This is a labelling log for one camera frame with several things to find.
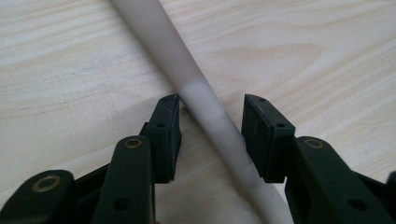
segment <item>clamp jaw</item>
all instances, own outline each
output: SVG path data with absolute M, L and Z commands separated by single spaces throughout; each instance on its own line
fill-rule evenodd
M 296 224 L 395 223 L 396 172 L 387 184 L 349 169 L 327 142 L 294 137 L 267 100 L 245 95 L 242 135 L 266 183 L 283 183 Z
M 120 140 L 111 163 L 74 180 L 31 177 L 7 201 L 0 224 L 155 222 L 155 184 L 175 178 L 179 98 L 163 97 L 140 134 Z M 351 171 L 335 150 L 295 127 L 267 100 L 246 95 L 242 135 L 266 183 L 283 183 L 296 224 L 396 223 L 396 172 L 387 184 Z
M 24 182 L 0 223 L 154 223 L 155 184 L 175 178 L 181 133 L 179 98 L 163 97 L 137 136 L 120 140 L 110 164 L 74 180 L 46 171 Z

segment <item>screw hole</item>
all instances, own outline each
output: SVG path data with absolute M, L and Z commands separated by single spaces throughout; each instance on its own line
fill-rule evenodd
M 114 202 L 114 209 L 117 211 L 124 211 L 131 206 L 132 200 L 130 198 L 124 197 L 117 199 Z
M 140 147 L 140 145 L 142 145 L 142 141 L 137 138 L 129 139 L 124 143 L 124 146 L 128 148 Z
M 58 175 L 47 175 L 44 176 L 43 178 L 37 180 L 33 184 L 33 191 L 35 192 L 45 192 L 50 189 L 55 188 L 61 183 L 61 177 Z
M 305 139 L 304 143 L 312 148 L 323 148 L 323 144 L 315 139 L 311 139 L 311 138 Z
M 366 211 L 367 205 L 359 199 L 349 199 L 347 203 L 356 210 Z

